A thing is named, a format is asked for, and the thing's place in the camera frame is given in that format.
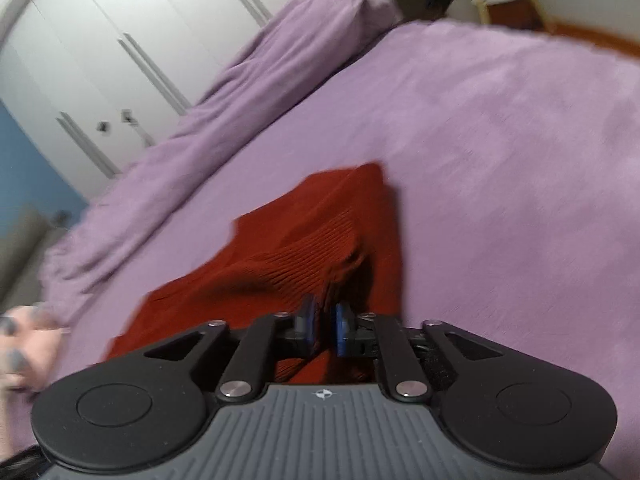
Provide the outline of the purple fleece bed sheet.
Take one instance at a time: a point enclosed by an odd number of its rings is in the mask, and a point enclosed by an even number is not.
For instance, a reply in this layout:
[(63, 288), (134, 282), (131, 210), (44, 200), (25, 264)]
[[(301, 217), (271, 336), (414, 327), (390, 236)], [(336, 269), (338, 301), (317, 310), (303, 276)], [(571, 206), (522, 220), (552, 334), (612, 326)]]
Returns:
[(55, 377), (99, 361), (151, 290), (235, 218), (330, 168), (382, 162), (401, 206), (402, 314), (460, 326), (612, 394), (605, 463), (639, 473), (639, 63), (457, 22), (388, 32), (238, 148), (81, 315)]

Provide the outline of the pink plush toy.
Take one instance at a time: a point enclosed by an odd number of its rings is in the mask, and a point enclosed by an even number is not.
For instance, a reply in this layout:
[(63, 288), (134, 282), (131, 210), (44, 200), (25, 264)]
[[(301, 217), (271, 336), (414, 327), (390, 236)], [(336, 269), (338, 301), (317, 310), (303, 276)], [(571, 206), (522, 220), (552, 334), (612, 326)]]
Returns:
[(1, 315), (1, 381), (13, 390), (41, 390), (64, 335), (64, 328), (40, 304), (7, 310)]

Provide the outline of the grey padded headboard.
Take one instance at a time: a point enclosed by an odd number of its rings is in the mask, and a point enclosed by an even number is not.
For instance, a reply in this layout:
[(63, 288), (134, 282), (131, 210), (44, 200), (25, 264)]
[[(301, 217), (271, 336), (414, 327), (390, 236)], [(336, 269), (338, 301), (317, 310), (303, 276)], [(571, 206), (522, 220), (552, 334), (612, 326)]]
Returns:
[(51, 231), (46, 217), (32, 206), (26, 206), (1, 237), (1, 300), (9, 295), (30, 257)]

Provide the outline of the white wardrobe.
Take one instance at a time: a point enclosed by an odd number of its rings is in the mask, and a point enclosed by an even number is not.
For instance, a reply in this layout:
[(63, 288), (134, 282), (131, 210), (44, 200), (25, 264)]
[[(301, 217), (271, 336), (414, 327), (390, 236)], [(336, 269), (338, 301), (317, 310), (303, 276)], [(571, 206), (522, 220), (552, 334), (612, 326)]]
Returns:
[(93, 198), (171, 136), (288, 0), (1, 0), (1, 99)]

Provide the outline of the rolled purple duvet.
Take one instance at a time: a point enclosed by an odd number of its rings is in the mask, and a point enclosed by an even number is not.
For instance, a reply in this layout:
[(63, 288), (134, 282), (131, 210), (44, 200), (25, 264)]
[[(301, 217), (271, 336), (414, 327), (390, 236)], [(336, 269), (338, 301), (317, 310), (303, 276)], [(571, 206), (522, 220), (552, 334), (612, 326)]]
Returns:
[(244, 145), (399, 24), (394, 0), (288, 0), (180, 119), (47, 252), (43, 301), (62, 325)]

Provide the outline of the dark red knit cardigan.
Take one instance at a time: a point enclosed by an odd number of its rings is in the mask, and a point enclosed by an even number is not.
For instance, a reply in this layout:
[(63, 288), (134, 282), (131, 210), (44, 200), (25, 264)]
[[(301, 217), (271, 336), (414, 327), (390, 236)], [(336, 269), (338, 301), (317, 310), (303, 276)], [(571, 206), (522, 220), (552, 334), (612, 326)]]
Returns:
[(295, 312), (306, 297), (318, 315), (401, 314), (402, 261), (396, 196), (383, 167), (312, 174), (292, 191), (243, 214), (209, 262), (150, 292), (107, 359), (220, 318), (245, 328)]

